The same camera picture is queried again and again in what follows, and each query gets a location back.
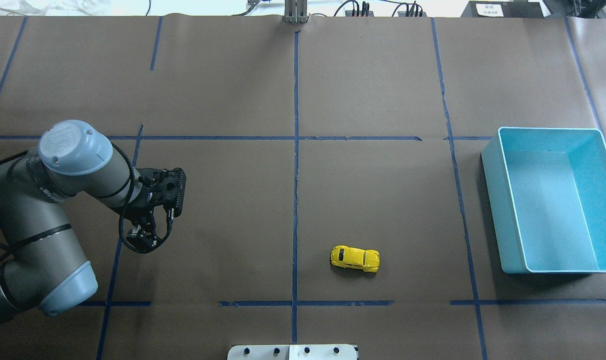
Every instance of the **yellow toy car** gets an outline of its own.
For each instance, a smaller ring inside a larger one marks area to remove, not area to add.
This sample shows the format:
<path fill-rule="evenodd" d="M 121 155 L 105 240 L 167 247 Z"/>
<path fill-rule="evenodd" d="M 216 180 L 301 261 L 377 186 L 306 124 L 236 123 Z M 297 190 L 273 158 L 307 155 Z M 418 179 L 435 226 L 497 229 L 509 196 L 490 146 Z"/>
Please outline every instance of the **yellow toy car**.
<path fill-rule="evenodd" d="M 337 267 L 358 269 L 364 272 L 378 272 L 378 266 L 381 263 L 378 251 L 361 250 L 343 244 L 334 246 L 330 261 Z"/>

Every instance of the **plastic bin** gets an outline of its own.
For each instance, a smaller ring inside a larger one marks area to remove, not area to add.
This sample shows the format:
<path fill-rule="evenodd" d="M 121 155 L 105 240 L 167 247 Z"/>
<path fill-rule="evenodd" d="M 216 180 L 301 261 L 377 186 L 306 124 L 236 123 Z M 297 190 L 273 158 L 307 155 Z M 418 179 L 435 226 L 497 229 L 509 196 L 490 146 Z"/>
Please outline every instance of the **plastic bin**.
<path fill-rule="evenodd" d="M 599 130 L 502 127 L 483 166 L 505 272 L 606 272 Z"/>

